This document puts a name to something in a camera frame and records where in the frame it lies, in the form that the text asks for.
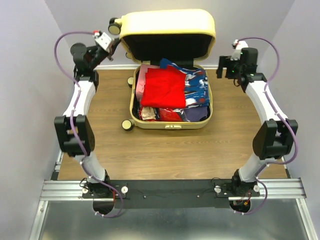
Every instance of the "purple cloth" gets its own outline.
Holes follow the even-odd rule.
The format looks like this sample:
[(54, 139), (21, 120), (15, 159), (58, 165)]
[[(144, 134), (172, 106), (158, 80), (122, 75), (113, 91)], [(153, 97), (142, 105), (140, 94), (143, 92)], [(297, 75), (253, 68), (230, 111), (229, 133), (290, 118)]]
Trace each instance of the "purple cloth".
[(190, 122), (199, 122), (200, 119), (208, 115), (208, 109), (206, 106), (198, 106), (184, 109), (186, 118)]

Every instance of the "white wall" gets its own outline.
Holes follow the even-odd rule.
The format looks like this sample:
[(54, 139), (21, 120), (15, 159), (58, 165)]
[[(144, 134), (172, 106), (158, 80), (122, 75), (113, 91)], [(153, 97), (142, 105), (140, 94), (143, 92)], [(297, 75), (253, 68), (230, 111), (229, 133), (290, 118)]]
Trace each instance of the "white wall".
[[(2, 1), (0, 22), (0, 239), (26, 240), (57, 159), (54, 118), (73, 85), (55, 65), (61, 32), (43, 0)], [(59, 49), (72, 71), (67, 43)]]
[[(232, 53), (231, 43), (242, 37), (272, 39), (285, 19), (294, 0), (45, 0), (63, 33), (75, 30), (103, 30), (108, 32), (109, 19), (120, 18), (130, 12), (204, 9), (211, 13), (216, 24), (216, 44), (211, 55), (201, 64), (217, 65), (220, 55)], [(88, 36), (84, 43), (93, 44)], [(75, 39), (67, 39), (69, 46)], [(267, 45), (257, 43), (261, 55)], [(122, 46), (114, 54), (114, 61), (105, 65), (133, 64), (125, 57)]]
[[(270, 89), (281, 109), (299, 127), (299, 153), (288, 165), (294, 178), (301, 177), (306, 203), (320, 235), (320, 1), (296, 0), (273, 43), (279, 50), (281, 66)], [(261, 70), (269, 77), (274, 70), (275, 55), (269, 47)]]

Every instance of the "suitcase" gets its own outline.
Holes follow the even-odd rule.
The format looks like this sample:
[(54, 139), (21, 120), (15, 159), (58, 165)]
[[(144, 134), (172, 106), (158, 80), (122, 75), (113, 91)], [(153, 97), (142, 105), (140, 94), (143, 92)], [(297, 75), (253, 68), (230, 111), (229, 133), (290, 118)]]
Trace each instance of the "suitcase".
[[(201, 68), (194, 61), (206, 59), (216, 41), (213, 17), (202, 9), (132, 12), (121, 18), (111, 18), (108, 30), (119, 35), (126, 56), (138, 64), (159, 65), (162, 58), (169, 59), (186, 69)], [(139, 102), (136, 98), (138, 67), (128, 78), (132, 86), (131, 119), (122, 122), (122, 128), (130, 131), (134, 126), (143, 129), (199, 129), (213, 114), (213, 97), (208, 85), (210, 104), (207, 118), (199, 122), (143, 121), (139, 119)]]

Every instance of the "wooden tabletop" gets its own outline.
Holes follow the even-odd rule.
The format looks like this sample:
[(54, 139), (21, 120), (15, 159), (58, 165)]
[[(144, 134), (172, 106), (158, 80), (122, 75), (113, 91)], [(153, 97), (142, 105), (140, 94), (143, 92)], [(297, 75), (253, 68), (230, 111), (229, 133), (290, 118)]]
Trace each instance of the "wooden tabletop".
[[(248, 96), (232, 80), (217, 79), (207, 70), (213, 95), (208, 124), (195, 130), (124, 131), (130, 119), (133, 70), (101, 70), (88, 119), (95, 135), (100, 164), (113, 180), (167, 180), (231, 178), (252, 154), (252, 141), (260, 128), (258, 114)], [(59, 180), (85, 177), (80, 165), (65, 154)], [(281, 165), (272, 165), (262, 178), (286, 178)]]

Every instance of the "purple cable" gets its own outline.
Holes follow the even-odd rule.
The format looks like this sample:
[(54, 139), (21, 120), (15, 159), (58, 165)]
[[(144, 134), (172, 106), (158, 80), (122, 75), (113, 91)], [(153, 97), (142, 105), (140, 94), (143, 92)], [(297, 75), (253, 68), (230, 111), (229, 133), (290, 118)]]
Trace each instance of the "purple cable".
[[(59, 42), (61, 41), (61, 39), (63, 39), (65, 36), (74, 35), (74, 34), (92, 35), (93, 33), (90, 32), (90, 31), (71, 31), (71, 32), (67, 32), (67, 33), (65, 33), (65, 34), (62, 34), (62, 35), (56, 40), (56, 42), (55, 42), (55, 44), (54, 44), (54, 49), (53, 49), (53, 51), (54, 51), (54, 59), (55, 59), (55, 62), (56, 62), (56, 64), (57, 64), (58, 68), (60, 69), (60, 71), (61, 71), (64, 75), (66, 75), (69, 79), (71, 79), (71, 80), (74, 82), (74, 84), (79, 88), (77, 97), (76, 97), (76, 99), (75, 99), (75, 101), (74, 101), (74, 104), (73, 104), (73, 110), (71, 111), (71, 114), (70, 114), (70, 126), (71, 126), (71, 129), (72, 129), (73, 135), (74, 135), (75, 139), (77, 140), (77, 142), (78, 142), (78, 144), (79, 144), (79, 146), (80, 146), (80, 148), (81, 148), (81, 150), (82, 150), (82, 152), (83, 152), (83, 154), (84, 154), (84, 157), (83, 157), (83, 159), (81, 160), (81, 162), (83, 162), (84, 159), (85, 159), (86, 157), (88, 157), (88, 153), (87, 153), (87, 151), (86, 151), (85, 146), (84, 146), (83, 143), (81, 142), (81, 139), (80, 139), (79, 135), (77, 134), (77, 131), (76, 131), (76, 128), (75, 128), (75, 124), (74, 124), (74, 113), (75, 113), (75, 109), (76, 109), (77, 103), (78, 103), (79, 98), (80, 98), (80, 95), (81, 95), (81, 88), (80, 88), (80, 85), (79, 85), (79, 83), (77, 82), (77, 80), (76, 80), (72, 75), (70, 75), (69, 73), (67, 73), (67, 71), (61, 66), (61, 64), (60, 64), (60, 62), (59, 62), (59, 60), (58, 60), (58, 56), (57, 56), (57, 47), (58, 47), (58, 44), (59, 44)], [(105, 183), (105, 182), (97, 179), (95, 176), (93, 176), (93, 175), (86, 169), (85, 164), (82, 164), (81, 166), (82, 166), (82, 168), (83, 168), (83, 171), (84, 171), (88, 176), (90, 176), (93, 180), (97, 181), (98, 183), (100, 183), (100, 184), (106, 186), (107, 188), (112, 189), (113, 191), (115, 191), (115, 192), (118, 194), (118, 196), (120, 197), (120, 200), (121, 200), (121, 207), (120, 207), (120, 209), (119, 209), (119, 211), (118, 211), (117, 213), (112, 214), (112, 215), (103, 215), (103, 214), (101, 214), (101, 213), (99, 213), (99, 212), (96, 212), (96, 214), (99, 215), (99, 216), (102, 216), (102, 217), (104, 217), (104, 218), (114, 218), (114, 217), (119, 216), (120, 213), (122, 212), (123, 208), (124, 208), (124, 199), (122, 198), (122, 196), (121, 196), (121, 194), (119, 193), (119, 191), (118, 191), (117, 189), (115, 189), (113, 186), (111, 186), (111, 185), (109, 185), (109, 184), (107, 184), (107, 183)]]
[(288, 161), (285, 161), (285, 162), (265, 162), (264, 165), (262, 165), (258, 171), (256, 171), (256, 173), (254, 174), (255, 176), (255, 179), (258, 183), (260, 183), (264, 189), (265, 189), (265, 197), (262, 201), (262, 203), (256, 207), (254, 210), (252, 211), (248, 211), (248, 212), (239, 212), (239, 211), (235, 211), (236, 213), (239, 213), (239, 214), (242, 214), (242, 215), (249, 215), (249, 214), (254, 214), (256, 213), (257, 211), (259, 211), (266, 203), (267, 201), (267, 198), (268, 198), (268, 190), (267, 190), (267, 186), (258, 179), (258, 175), (262, 172), (263, 169), (265, 169), (265, 167), (268, 165), (268, 164), (278, 164), (278, 165), (285, 165), (285, 164), (289, 164), (291, 163), (293, 160), (295, 160), (295, 158), (297, 157), (298, 155), (298, 141), (297, 141), (297, 137), (293, 131), (293, 129), (290, 127), (290, 125), (287, 123), (287, 121), (280, 115), (280, 113), (278, 112), (276, 106), (274, 105), (273, 101), (271, 100), (270, 96), (268, 95), (268, 88), (269, 88), (269, 83), (270, 81), (272, 81), (275, 76), (277, 75), (278, 73), (278, 70), (279, 70), (279, 67), (280, 67), (280, 55), (279, 55), (279, 52), (277, 50), (277, 48), (273, 45), (272, 42), (268, 41), (267, 39), (264, 39), (262, 37), (244, 37), (242, 39), (239, 39), (239, 41), (244, 41), (244, 40), (249, 40), (249, 39), (258, 39), (258, 40), (262, 40), (262, 41), (265, 41), (267, 42), (268, 44), (271, 45), (271, 47), (274, 49), (275, 51), (275, 54), (276, 54), (276, 67), (275, 67), (275, 70), (273, 71), (271, 77), (268, 79), (268, 81), (266, 82), (266, 84), (264, 85), (264, 94), (266, 96), (266, 99), (268, 100), (269, 104), (271, 105), (272, 109), (274, 110), (274, 113), (278, 116), (278, 118), (283, 122), (283, 124), (288, 128), (290, 134), (292, 135), (292, 138), (293, 138), (293, 142), (294, 142), (294, 154), (292, 156), (292, 158)]

